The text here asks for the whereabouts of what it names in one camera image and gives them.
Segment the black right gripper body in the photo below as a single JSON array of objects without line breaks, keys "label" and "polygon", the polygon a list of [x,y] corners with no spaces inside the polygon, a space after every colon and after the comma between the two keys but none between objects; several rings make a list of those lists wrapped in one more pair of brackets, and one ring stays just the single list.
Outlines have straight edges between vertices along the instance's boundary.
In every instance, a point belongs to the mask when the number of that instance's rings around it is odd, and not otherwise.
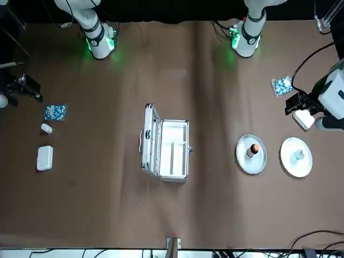
[{"label": "black right gripper body", "polygon": [[39,103],[43,102],[41,85],[28,75],[22,75],[19,78],[11,75],[10,79],[7,80],[5,83],[5,96],[10,105],[18,106],[18,101],[14,98],[14,95],[30,96]]}]

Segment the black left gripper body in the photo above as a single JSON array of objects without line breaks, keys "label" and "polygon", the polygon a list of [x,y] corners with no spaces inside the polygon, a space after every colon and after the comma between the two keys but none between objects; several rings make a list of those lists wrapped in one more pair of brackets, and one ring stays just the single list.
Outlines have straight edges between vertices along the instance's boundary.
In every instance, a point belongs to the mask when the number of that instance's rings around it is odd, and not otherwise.
[{"label": "black left gripper body", "polygon": [[309,110],[310,115],[324,112],[324,107],[318,99],[318,94],[313,92],[308,94],[298,92],[296,96],[298,99],[296,110]]}]

